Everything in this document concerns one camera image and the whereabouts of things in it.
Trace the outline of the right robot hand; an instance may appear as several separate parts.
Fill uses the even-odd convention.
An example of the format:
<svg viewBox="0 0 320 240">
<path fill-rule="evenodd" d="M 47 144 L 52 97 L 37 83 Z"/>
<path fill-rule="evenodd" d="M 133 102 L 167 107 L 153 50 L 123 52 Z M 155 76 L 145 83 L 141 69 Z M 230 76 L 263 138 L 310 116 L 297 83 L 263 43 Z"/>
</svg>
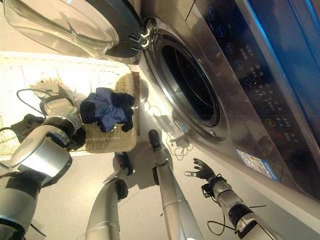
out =
<svg viewBox="0 0 320 240">
<path fill-rule="evenodd" d="M 184 175 L 186 177 L 199 178 L 202 180 L 206 180 L 208 183 L 217 177 L 214 171 L 202 160 L 194 158 L 193 163 L 195 164 L 195 171 L 185 171 Z"/>
</svg>

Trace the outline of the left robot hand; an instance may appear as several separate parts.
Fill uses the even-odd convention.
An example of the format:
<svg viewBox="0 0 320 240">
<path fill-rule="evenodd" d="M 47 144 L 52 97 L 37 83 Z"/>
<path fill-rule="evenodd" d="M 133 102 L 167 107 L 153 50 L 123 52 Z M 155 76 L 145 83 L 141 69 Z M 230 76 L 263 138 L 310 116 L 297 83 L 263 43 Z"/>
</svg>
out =
<svg viewBox="0 0 320 240">
<path fill-rule="evenodd" d="M 41 79 L 35 86 L 50 96 L 68 98 L 72 103 L 74 102 L 74 93 L 59 78 Z"/>
</svg>

